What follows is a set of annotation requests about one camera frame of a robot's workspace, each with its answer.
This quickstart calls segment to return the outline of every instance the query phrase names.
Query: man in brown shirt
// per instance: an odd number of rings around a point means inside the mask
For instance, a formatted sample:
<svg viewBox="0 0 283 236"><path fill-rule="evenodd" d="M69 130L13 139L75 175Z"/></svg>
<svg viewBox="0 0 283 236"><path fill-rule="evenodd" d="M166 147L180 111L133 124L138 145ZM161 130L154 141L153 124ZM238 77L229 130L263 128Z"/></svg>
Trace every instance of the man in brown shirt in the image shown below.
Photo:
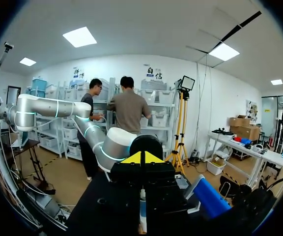
<svg viewBox="0 0 283 236"><path fill-rule="evenodd" d="M133 134L141 132L140 120L142 115L151 118L146 100L134 93L132 77L122 77L121 88L123 93L115 95L108 103L107 110L116 112L116 125Z"/></svg>

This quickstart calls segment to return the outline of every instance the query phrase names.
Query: ceiling light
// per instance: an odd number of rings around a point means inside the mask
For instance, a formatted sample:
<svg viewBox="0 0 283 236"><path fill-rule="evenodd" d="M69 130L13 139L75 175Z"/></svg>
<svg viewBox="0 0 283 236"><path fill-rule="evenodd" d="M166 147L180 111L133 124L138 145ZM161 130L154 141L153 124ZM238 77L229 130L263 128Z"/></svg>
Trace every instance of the ceiling light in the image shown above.
<svg viewBox="0 0 283 236"><path fill-rule="evenodd" d="M233 48L229 47L227 44L220 44L217 48L213 49L209 55L212 55L216 58L219 58L221 60L227 61L240 53Z"/></svg>
<svg viewBox="0 0 283 236"><path fill-rule="evenodd" d="M282 80L271 80L270 81L273 85L282 85L283 81Z"/></svg>
<svg viewBox="0 0 283 236"><path fill-rule="evenodd" d="M67 41L75 48L97 43L87 27L65 33L63 34L63 37L66 38Z"/></svg>
<svg viewBox="0 0 283 236"><path fill-rule="evenodd" d="M32 66L33 64L36 64L35 61L30 60L29 58L23 58L19 63L27 65L27 66Z"/></svg>

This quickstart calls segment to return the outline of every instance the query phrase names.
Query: red object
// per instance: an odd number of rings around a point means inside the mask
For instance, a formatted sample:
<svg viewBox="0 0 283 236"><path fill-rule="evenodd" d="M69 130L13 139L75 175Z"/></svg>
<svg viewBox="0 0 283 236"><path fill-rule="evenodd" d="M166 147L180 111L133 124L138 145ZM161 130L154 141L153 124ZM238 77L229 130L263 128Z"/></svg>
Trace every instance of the red object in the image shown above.
<svg viewBox="0 0 283 236"><path fill-rule="evenodd" d="M241 142L242 141L242 138L241 137L235 137L233 138L233 140L237 141L237 142Z"/></svg>
<svg viewBox="0 0 283 236"><path fill-rule="evenodd" d="M273 146L273 137L269 137L268 145L271 147Z"/></svg>

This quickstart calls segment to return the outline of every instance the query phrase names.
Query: yellow triangle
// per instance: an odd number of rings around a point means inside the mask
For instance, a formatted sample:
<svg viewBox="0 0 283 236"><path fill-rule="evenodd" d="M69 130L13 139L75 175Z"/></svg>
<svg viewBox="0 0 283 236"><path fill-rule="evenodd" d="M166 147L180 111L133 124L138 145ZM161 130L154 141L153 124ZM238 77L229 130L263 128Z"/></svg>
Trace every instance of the yellow triangle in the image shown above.
<svg viewBox="0 0 283 236"><path fill-rule="evenodd" d="M128 157L127 159L125 159L124 161L122 161L121 163L141 163L141 152L137 152L134 155ZM152 155L151 153L149 153L148 151L145 152L145 163L151 163L151 162L155 162L155 163L164 163L163 160L159 159L158 157Z"/></svg>
<svg viewBox="0 0 283 236"><path fill-rule="evenodd" d="M121 163L141 163L141 151L136 152L134 155L128 157L127 159L125 159L124 161L121 161Z"/></svg>
<svg viewBox="0 0 283 236"><path fill-rule="evenodd" d="M151 162L155 162L155 163L164 163L163 160L159 159L158 157L152 155L150 152L145 151L145 163L151 163Z"/></svg>

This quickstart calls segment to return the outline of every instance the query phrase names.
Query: white ceiling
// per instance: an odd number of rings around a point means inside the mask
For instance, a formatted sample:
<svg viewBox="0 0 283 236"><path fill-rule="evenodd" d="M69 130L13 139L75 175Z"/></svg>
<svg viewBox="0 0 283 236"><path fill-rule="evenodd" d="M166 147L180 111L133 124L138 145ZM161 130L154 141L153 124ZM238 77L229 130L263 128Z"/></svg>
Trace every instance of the white ceiling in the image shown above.
<svg viewBox="0 0 283 236"><path fill-rule="evenodd" d="M28 75L60 62L118 54L150 54L206 63L209 52L237 24L258 11L250 0L32 0L17 14L2 37L14 49L5 71ZM97 44L74 48L62 35L87 26ZM283 37L263 13L226 44L240 55L216 66L261 91L283 80ZM19 64L27 57L37 63Z"/></svg>

